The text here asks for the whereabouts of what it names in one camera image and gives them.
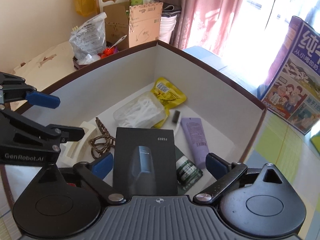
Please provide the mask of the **leopard print hair claw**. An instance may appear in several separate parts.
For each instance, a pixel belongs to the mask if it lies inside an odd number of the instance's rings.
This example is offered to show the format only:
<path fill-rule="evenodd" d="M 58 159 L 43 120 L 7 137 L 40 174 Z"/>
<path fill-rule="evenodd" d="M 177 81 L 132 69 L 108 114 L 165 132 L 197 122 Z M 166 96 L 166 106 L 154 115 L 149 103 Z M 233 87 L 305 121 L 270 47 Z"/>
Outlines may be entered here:
<path fill-rule="evenodd" d="M 108 129 L 98 117 L 95 118 L 95 122 L 101 135 L 90 139 L 88 143 L 91 147 L 91 155 L 93 159 L 98 159 L 109 153 L 111 148 L 115 147 L 116 139 L 109 133 Z"/>

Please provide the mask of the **cream hair claw clip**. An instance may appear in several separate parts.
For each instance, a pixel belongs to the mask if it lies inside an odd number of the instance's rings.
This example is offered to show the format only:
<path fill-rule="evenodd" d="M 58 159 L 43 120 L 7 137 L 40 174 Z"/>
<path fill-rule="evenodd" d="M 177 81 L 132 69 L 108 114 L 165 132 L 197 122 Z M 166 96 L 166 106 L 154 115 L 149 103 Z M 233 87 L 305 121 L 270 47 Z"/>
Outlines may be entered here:
<path fill-rule="evenodd" d="M 61 144 L 61 153 L 57 162 L 59 165 L 73 166 L 83 161 L 86 158 L 86 154 L 90 153 L 91 147 L 88 142 L 98 135 L 97 127 L 85 121 L 81 123 L 80 127 L 83 128 L 85 132 L 81 140 Z"/>

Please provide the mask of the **green ointment blister card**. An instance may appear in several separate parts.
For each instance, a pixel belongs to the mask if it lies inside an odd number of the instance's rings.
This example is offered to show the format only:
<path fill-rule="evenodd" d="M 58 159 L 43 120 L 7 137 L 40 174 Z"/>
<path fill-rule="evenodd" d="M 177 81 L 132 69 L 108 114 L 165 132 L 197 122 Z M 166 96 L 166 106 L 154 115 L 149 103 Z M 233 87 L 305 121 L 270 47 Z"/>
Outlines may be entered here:
<path fill-rule="evenodd" d="M 177 146 L 175 157 L 178 194 L 185 194 L 202 178 L 203 172 Z"/>

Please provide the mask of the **black shaver box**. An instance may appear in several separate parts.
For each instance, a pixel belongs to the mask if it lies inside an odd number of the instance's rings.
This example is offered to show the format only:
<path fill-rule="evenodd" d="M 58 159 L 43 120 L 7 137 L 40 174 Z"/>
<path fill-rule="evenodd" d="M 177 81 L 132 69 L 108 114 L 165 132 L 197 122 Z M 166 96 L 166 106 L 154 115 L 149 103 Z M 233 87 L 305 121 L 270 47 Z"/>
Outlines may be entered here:
<path fill-rule="evenodd" d="M 177 195 L 173 130 L 118 127 L 113 187 L 125 198 Z"/>

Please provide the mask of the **purple cream tube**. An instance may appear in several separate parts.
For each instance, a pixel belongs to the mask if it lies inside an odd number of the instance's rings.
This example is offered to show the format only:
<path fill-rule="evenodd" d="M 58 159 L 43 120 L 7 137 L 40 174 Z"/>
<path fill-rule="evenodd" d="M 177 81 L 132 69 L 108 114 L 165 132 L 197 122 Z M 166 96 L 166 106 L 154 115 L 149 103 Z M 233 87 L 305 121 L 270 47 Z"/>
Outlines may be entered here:
<path fill-rule="evenodd" d="M 206 168 L 209 148 L 200 118 L 182 118 L 181 126 L 191 150 L 194 164 L 199 169 Z"/>

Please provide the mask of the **white handled brush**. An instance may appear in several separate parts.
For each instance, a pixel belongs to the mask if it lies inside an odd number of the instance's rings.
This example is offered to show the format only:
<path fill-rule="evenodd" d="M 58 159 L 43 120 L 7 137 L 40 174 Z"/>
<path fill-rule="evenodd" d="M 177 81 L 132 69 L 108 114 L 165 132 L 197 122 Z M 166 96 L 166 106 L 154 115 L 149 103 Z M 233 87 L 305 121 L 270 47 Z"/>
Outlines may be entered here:
<path fill-rule="evenodd" d="M 173 117 L 172 117 L 172 123 L 175 125 L 175 129 L 174 129 L 174 136 L 175 136 L 179 130 L 180 123 L 181 123 L 181 112 L 180 111 L 175 110 Z"/>

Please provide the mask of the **clear floss pick box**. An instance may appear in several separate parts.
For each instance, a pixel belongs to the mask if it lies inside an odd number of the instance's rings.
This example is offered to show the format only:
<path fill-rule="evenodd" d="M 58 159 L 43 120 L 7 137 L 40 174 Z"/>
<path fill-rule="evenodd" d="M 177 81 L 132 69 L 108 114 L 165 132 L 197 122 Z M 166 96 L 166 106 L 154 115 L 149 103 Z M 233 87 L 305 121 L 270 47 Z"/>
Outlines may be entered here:
<path fill-rule="evenodd" d="M 165 117 L 163 105 L 152 92 L 145 92 L 113 113 L 119 127 L 151 128 Z"/>

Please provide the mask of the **yellow snack packet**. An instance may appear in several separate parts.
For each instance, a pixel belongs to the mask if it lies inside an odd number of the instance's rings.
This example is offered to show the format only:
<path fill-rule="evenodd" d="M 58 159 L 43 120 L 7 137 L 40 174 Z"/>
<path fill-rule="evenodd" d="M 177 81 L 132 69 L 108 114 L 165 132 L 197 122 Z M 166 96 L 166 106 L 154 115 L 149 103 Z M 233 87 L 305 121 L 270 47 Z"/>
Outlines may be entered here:
<path fill-rule="evenodd" d="M 151 92 L 164 107 L 164 119 L 153 126 L 154 128 L 161 128 L 169 117 L 170 110 L 184 103 L 187 97 L 164 77 L 159 77 L 156 80 Z"/>

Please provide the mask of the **white plastic bag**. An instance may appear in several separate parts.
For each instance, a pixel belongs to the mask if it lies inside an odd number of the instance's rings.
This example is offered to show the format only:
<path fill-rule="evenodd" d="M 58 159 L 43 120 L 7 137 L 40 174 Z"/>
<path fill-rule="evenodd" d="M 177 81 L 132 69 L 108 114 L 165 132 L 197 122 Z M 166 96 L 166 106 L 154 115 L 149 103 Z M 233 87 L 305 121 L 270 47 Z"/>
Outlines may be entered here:
<path fill-rule="evenodd" d="M 106 48 L 106 18 L 106 13 L 102 12 L 71 32 L 69 43 L 77 60 L 98 55 Z"/>

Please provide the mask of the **green tissue pack stack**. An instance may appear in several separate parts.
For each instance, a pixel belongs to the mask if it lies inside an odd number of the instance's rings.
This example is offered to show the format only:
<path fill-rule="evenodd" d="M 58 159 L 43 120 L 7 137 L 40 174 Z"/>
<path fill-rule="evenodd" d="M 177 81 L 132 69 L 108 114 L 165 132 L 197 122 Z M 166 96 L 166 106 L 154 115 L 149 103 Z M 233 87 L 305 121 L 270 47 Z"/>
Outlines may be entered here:
<path fill-rule="evenodd" d="M 311 137 L 310 141 L 317 150 L 318 153 L 320 153 L 320 130 L 319 128 L 312 128 L 311 129 Z"/>

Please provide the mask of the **brown cardboard storage box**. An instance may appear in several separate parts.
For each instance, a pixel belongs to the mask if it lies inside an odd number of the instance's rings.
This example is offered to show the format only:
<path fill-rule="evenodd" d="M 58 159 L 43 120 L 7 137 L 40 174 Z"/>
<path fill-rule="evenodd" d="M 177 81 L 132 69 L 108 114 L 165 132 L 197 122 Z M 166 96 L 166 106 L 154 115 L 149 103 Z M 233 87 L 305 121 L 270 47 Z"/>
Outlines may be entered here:
<path fill-rule="evenodd" d="M 228 77 L 168 44 L 145 44 L 77 70 L 48 88 L 56 109 L 33 106 L 25 116 L 39 124 L 79 126 L 99 118 L 117 127 L 175 129 L 166 108 L 179 101 L 185 117 L 199 116 L 210 146 L 239 160 L 266 113 L 265 106 Z"/>

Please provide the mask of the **blue milk carton box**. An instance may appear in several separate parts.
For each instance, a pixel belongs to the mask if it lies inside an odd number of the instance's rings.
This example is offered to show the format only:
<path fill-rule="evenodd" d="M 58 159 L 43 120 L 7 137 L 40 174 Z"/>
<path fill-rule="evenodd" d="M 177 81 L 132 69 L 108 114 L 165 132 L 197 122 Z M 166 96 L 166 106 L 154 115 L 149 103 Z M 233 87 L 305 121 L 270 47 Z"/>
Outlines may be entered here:
<path fill-rule="evenodd" d="M 260 100 L 302 134 L 319 121 L 319 33 L 293 16 Z"/>

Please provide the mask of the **purple gift box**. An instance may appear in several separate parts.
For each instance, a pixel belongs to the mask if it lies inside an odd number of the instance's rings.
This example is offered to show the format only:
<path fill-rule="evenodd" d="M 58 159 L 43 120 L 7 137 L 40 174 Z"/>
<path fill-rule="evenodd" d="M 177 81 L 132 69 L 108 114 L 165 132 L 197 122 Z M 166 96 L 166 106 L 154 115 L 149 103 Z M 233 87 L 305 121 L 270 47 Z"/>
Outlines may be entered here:
<path fill-rule="evenodd" d="M 73 65 L 74 65 L 74 68 L 79 70 L 89 64 L 92 64 L 94 62 L 97 62 L 99 61 L 100 59 L 104 59 L 106 57 L 109 57 L 111 55 L 114 55 L 118 52 L 118 47 L 115 46 L 115 47 L 112 47 L 112 48 L 109 48 L 107 47 L 106 49 L 103 50 L 102 53 L 99 53 L 97 55 L 87 55 L 84 59 L 82 60 L 77 60 L 75 57 L 73 57 Z"/>

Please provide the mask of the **brown cardboard carton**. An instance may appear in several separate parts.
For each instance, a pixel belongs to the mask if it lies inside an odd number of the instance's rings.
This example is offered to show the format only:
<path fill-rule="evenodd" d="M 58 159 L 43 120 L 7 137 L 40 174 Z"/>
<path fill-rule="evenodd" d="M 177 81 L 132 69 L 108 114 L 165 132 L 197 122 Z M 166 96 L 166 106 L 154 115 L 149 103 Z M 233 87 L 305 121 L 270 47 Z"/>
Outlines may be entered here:
<path fill-rule="evenodd" d="M 163 3 L 154 0 L 95 0 L 97 12 L 105 12 L 106 40 L 119 50 L 156 41 L 159 38 Z"/>

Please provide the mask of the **pink curtain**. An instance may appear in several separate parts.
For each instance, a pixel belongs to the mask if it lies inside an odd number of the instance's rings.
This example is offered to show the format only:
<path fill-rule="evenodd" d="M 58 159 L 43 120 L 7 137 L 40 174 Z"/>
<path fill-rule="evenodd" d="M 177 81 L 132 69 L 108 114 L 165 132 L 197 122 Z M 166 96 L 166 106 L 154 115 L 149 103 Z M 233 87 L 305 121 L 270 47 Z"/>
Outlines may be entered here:
<path fill-rule="evenodd" d="M 238 16 L 243 0 L 160 0 L 178 5 L 181 13 L 173 45 L 178 49 L 202 46 L 218 54 Z"/>

